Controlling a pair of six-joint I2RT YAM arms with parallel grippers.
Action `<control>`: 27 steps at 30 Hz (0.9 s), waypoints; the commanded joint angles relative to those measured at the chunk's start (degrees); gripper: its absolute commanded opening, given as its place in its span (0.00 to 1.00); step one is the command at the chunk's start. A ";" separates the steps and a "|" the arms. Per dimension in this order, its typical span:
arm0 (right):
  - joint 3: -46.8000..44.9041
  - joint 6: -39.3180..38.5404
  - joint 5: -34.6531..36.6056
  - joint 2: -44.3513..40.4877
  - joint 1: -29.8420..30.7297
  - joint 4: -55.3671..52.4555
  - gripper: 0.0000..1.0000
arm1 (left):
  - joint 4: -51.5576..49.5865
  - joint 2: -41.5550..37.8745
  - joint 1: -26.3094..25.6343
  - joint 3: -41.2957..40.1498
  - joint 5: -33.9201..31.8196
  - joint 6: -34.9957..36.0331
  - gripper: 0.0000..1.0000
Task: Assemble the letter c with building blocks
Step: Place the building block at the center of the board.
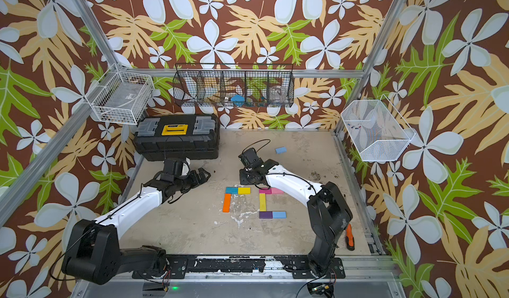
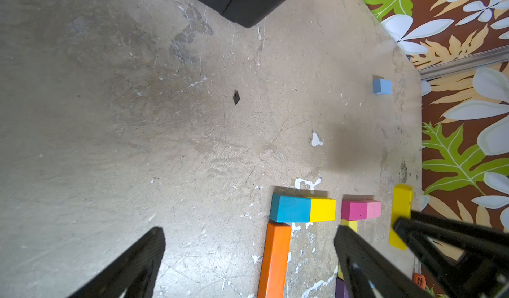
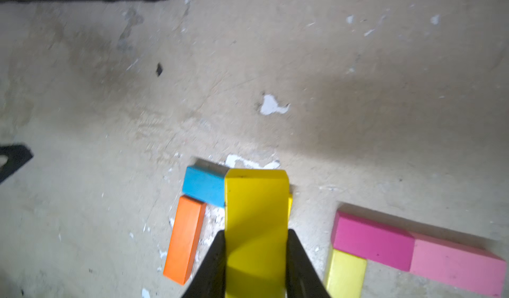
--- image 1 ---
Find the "magenta block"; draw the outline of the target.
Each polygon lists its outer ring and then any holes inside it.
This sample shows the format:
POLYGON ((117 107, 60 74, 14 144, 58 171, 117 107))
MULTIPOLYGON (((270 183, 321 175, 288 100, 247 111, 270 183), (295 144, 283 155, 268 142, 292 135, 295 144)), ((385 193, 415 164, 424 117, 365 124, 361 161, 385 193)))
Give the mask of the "magenta block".
POLYGON ((269 195, 273 193, 272 189, 259 189, 258 192, 260 194, 269 194, 269 195))

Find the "long yellow block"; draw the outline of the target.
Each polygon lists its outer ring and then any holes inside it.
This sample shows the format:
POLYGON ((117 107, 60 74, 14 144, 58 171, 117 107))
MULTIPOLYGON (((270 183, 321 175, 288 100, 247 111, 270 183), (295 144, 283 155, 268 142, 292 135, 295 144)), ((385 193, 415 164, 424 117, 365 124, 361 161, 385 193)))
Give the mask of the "long yellow block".
POLYGON ((266 206, 266 194, 265 193, 260 193, 259 194, 259 209, 260 209, 260 212, 266 212, 267 211, 267 206, 266 206))

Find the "teal block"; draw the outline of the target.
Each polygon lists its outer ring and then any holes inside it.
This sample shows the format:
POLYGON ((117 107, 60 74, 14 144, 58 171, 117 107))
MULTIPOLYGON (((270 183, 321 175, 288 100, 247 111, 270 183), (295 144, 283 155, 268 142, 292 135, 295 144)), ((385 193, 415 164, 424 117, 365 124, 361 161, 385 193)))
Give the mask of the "teal block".
POLYGON ((238 188, 236 188, 236 187, 226 187, 225 193, 226 194, 237 195, 238 194, 238 188))

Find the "orange block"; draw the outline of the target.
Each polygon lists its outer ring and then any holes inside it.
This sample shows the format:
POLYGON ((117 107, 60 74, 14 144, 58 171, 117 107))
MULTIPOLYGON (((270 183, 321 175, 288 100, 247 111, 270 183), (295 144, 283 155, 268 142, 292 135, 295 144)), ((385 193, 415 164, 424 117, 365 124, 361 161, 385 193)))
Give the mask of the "orange block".
POLYGON ((229 213, 230 212, 230 206, 231 206, 231 194, 229 193, 226 193, 224 195, 224 200, 223 200, 223 209, 222 211, 224 213, 229 213))

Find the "purple block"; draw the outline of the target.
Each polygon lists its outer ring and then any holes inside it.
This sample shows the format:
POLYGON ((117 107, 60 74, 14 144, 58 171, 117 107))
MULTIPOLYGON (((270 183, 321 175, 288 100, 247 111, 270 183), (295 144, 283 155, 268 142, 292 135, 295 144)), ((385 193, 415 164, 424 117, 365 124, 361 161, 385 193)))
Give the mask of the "purple block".
POLYGON ((271 211, 260 211, 258 213, 258 216, 260 219, 272 219, 273 218, 273 212, 271 211))

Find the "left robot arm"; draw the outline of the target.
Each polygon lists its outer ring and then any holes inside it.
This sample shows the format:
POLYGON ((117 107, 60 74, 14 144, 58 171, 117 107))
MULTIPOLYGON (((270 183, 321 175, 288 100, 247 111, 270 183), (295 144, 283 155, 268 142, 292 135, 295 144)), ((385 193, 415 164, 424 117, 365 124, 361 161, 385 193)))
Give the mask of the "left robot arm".
POLYGON ((165 276, 169 272, 166 251, 157 246, 122 249, 122 236, 152 210, 176 202, 210 179, 203 168, 190 169, 187 160, 167 159, 164 168, 139 192, 110 212, 94 219, 82 219, 72 229, 70 243, 63 255, 61 271, 97 285, 114 276, 135 272, 141 276, 165 276))

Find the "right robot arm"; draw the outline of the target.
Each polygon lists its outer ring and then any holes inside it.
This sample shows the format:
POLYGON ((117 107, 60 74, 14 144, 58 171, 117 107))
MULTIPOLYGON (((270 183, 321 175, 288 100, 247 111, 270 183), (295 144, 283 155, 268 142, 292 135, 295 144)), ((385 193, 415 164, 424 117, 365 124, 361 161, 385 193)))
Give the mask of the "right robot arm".
POLYGON ((279 189, 306 206, 315 233, 314 246, 308 254, 309 269, 316 277, 326 274, 338 240, 353 219, 338 186, 330 181, 326 184, 309 181, 272 159, 264 161, 254 148, 244 150, 239 159, 243 164, 239 171, 242 184, 279 189))

